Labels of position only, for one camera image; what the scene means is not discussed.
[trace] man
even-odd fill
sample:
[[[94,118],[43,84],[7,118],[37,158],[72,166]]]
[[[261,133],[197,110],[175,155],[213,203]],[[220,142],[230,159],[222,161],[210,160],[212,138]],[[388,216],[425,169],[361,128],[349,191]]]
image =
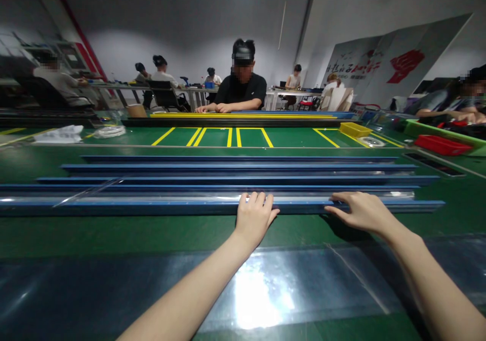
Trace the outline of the man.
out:
[[[457,121],[486,123],[486,116],[478,112],[475,100],[486,92],[486,65],[472,69],[447,89],[428,94],[405,110],[418,117],[448,114]]]
[[[176,79],[167,74],[167,60],[164,59],[162,55],[154,55],[152,57],[153,63],[157,67],[157,71],[152,74],[152,80],[159,80],[159,81],[169,81],[174,89],[183,89],[184,87],[177,83]],[[178,97],[177,98],[179,105],[183,106],[187,112],[191,111],[191,106],[187,103],[185,97]]]
[[[40,67],[33,71],[35,77],[47,80],[69,103],[70,106],[86,106],[92,103],[85,97],[80,97],[72,90],[75,87],[86,87],[88,81],[84,78],[74,79],[60,71],[60,63],[56,55],[48,51],[39,53],[37,59]]]
[[[233,44],[231,75],[224,78],[213,103],[196,108],[196,112],[230,113],[261,110],[265,102],[267,82],[253,73],[255,44],[253,40],[238,39]]]

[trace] white cloth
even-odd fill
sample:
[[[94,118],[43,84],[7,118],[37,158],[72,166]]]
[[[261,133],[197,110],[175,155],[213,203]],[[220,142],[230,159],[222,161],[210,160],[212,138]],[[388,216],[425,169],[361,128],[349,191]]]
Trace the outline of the white cloth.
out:
[[[152,80],[169,81],[174,89],[177,89],[179,86],[179,83],[177,83],[173,76],[164,72],[156,71],[154,74],[152,74]]]
[[[327,84],[324,87],[324,91],[322,92],[322,96],[324,97],[324,95],[326,95],[326,91],[330,90],[331,88],[337,88],[337,87],[338,87],[338,83],[336,81]],[[339,86],[339,88],[346,88],[346,87],[344,87],[343,82],[341,82],[341,85]]]
[[[300,86],[300,75],[290,75],[290,88],[297,88]]]
[[[204,80],[204,82],[206,83],[207,81],[213,81],[215,84],[221,84],[223,82],[223,80],[221,79],[221,77],[219,75],[214,75],[214,78],[211,80],[211,77],[209,75],[206,75],[206,79]]]
[[[33,75],[47,80],[71,106],[91,104],[86,98],[80,97],[76,92],[71,90],[71,88],[77,87],[79,82],[69,74],[61,73],[57,69],[41,66],[34,69]]]

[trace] hand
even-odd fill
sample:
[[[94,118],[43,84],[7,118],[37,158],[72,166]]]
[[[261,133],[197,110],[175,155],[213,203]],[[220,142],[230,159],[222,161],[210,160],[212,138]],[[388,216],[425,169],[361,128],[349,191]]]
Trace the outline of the hand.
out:
[[[397,231],[406,229],[377,196],[361,192],[342,192],[334,193],[330,200],[343,201],[349,205],[349,214],[331,206],[324,209],[335,214],[350,227],[373,232],[384,239],[390,239]]]
[[[468,121],[470,123],[476,123],[476,115],[474,113],[448,111],[447,114],[451,115],[457,121]]]
[[[231,113],[233,106],[228,103],[220,103],[216,106],[216,112],[218,113]]]
[[[197,113],[206,113],[208,111],[208,107],[207,106],[200,106],[200,107],[197,107],[196,108],[196,112]]]
[[[270,227],[280,209],[272,209],[273,195],[253,192],[248,199],[248,193],[243,193],[239,199],[238,215],[234,234],[239,236],[254,250]]]

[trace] woman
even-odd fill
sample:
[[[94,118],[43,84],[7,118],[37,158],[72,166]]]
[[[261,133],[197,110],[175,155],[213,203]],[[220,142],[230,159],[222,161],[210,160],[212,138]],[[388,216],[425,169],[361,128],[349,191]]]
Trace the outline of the woman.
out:
[[[289,75],[287,78],[287,82],[285,83],[285,89],[297,89],[300,88],[300,72],[302,71],[302,66],[300,64],[297,64],[294,67],[294,74]],[[296,96],[283,96],[282,100],[285,101],[285,107],[284,110],[287,111],[289,109],[289,106],[295,105],[297,102],[297,97]]]
[[[138,75],[135,78],[135,82],[140,84],[146,84],[147,81],[152,78],[152,76],[149,73],[147,73],[142,63],[135,64],[135,69],[138,71]]]
[[[285,83],[286,89],[297,89],[300,88],[300,72],[302,71],[302,67],[300,64],[297,64],[294,67],[294,74],[289,75],[287,78],[287,83]]]
[[[324,91],[328,91],[331,88],[345,88],[344,83],[341,82],[341,80],[338,78],[338,75],[336,73],[329,74],[328,83],[324,87]]]
[[[417,117],[436,117],[448,114],[457,121],[486,123],[486,115],[478,112],[475,100],[486,93],[486,65],[474,68],[467,77],[459,77],[446,89],[421,98],[405,113]]]

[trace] yellow strip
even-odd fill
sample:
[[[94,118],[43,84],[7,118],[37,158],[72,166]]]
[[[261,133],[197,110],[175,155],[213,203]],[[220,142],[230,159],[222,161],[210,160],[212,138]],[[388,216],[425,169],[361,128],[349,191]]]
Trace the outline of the yellow strip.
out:
[[[191,139],[187,143],[186,146],[191,146],[194,140],[196,139],[197,135],[201,132],[202,127],[198,127],[194,135],[192,135]]]
[[[395,145],[395,146],[398,146],[398,147],[403,147],[402,145],[396,144],[396,143],[394,143],[393,141],[390,141],[390,140],[388,140],[388,139],[386,139],[386,138],[384,138],[384,137],[378,136],[377,134],[374,134],[374,133],[371,133],[371,134],[372,134],[373,136],[376,136],[377,138],[379,138],[379,139],[383,140],[383,141],[386,141],[386,142],[388,142],[388,143],[392,144],[392,145]]]
[[[25,127],[21,128],[21,129],[10,129],[10,130],[6,130],[6,131],[2,131],[2,132],[0,132],[0,135],[13,134],[14,132],[19,132],[19,131],[22,131],[22,130],[25,130]]]
[[[268,147],[273,147],[272,142],[270,141],[270,138],[268,137],[267,133],[265,132],[265,129],[262,129],[263,136],[265,137],[265,140],[267,141]]]
[[[21,140],[25,140],[25,139],[28,139],[30,137],[34,137],[36,135],[40,135],[40,134],[43,134],[43,133],[46,133],[46,132],[49,132],[49,131],[52,131],[52,130],[57,130],[57,128],[54,128],[54,129],[48,129],[48,130],[45,130],[45,131],[41,131],[39,133],[36,133],[36,134],[32,134],[32,135],[27,135],[27,136],[24,136],[24,137],[21,137],[19,139],[15,139],[15,140],[12,140],[12,141],[7,141],[6,143],[4,144],[0,144],[0,147],[1,146],[5,146],[5,145],[8,145],[8,144],[12,144],[14,142],[17,142],[17,141],[21,141]]]
[[[241,147],[241,136],[239,134],[239,127],[236,128],[236,143],[238,147]]]
[[[313,129],[313,130],[316,131],[323,138],[325,138],[327,141],[329,141],[331,144],[333,144],[335,147],[339,147],[338,144],[336,144],[334,141],[332,141],[330,138],[328,138],[326,135],[324,135],[322,132],[320,132],[319,130],[321,130],[321,129]]]
[[[344,132],[341,132],[341,133],[342,133],[343,135],[346,135],[346,136],[347,136],[347,137],[349,137],[350,139],[352,139],[352,140],[356,141],[358,144],[363,145],[364,147],[366,147],[366,148],[370,149],[370,147],[369,147],[368,145],[365,145],[365,144],[363,144],[362,142],[359,142],[359,141],[358,141],[357,139],[355,139],[353,136],[349,136],[348,134],[345,134]]]
[[[207,129],[206,129],[206,127],[205,127],[205,128],[202,130],[202,132],[201,132],[201,134],[199,135],[199,137],[197,138],[197,140],[196,140],[196,142],[195,142],[194,146],[199,145],[199,143],[200,143],[200,142],[201,142],[201,140],[203,139],[204,134],[206,133],[206,130],[207,130]]]
[[[174,131],[176,128],[173,127],[171,128],[169,131],[167,131],[165,134],[163,134],[162,136],[160,136],[157,141],[155,141],[152,146],[156,146],[160,141],[162,141],[163,139],[165,139],[167,136],[169,136],[169,134]]]
[[[228,131],[228,142],[226,144],[226,147],[231,147],[231,140],[233,138],[233,128],[230,127]]]

